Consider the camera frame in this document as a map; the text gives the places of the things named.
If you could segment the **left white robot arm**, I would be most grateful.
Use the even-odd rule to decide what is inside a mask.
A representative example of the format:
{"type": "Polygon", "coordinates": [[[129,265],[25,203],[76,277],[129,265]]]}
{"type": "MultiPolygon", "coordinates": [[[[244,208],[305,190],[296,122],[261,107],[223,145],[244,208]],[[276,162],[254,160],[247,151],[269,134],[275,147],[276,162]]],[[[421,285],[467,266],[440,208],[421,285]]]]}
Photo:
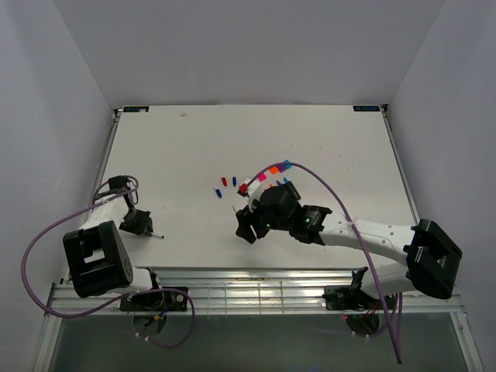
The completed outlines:
{"type": "Polygon", "coordinates": [[[74,290],[81,298],[138,292],[137,299],[145,308],[159,308],[164,290],[156,274],[133,266],[121,233],[158,237],[150,212],[137,209],[126,189],[98,194],[87,221],[63,238],[74,290]]]}

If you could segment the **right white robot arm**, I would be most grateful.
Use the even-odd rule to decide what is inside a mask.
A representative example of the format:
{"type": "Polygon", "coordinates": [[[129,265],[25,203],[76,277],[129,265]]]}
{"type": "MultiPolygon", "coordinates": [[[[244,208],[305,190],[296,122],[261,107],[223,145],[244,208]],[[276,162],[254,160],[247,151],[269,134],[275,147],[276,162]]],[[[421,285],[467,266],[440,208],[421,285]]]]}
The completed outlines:
{"type": "Polygon", "coordinates": [[[292,183],[269,188],[242,184],[238,192],[247,205],[236,213],[236,235],[248,243],[279,230],[300,243],[341,246],[391,260],[383,267],[368,264],[359,269],[349,287],[329,294],[332,299],[367,308],[382,297],[406,291],[442,300],[453,294],[463,254],[432,220],[421,219],[415,226],[350,222],[329,208],[301,205],[292,183]]]}

